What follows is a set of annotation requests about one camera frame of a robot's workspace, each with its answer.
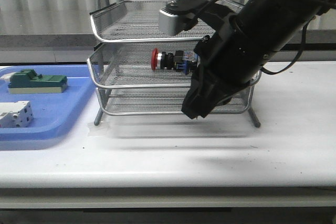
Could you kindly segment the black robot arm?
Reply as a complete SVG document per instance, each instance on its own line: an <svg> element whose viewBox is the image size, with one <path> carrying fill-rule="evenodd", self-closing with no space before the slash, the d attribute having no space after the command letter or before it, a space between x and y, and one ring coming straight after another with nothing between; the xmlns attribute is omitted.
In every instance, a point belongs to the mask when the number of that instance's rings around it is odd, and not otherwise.
<svg viewBox="0 0 336 224"><path fill-rule="evenodd" d="M221 16L215 33L194 51L201 63L192 74L182 112L206 117L219 103L250 85L252 77L291 37L335 0L249 0L237 14Z"/></svg>

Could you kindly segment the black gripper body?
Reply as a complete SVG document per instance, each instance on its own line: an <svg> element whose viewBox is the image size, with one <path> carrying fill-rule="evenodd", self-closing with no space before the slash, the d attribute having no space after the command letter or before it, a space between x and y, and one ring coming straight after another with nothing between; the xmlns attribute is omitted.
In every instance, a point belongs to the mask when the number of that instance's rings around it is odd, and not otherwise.
<svg viewBox="0 0 336 224"><path fill-rule="evenodd" d="M220 30L202 38L194 48L201 63L192 74L181 108L190 119L205 118L219 103L228 103L246 89L272 55L248 38L236 19L237 15L227 16Z"/></svg>

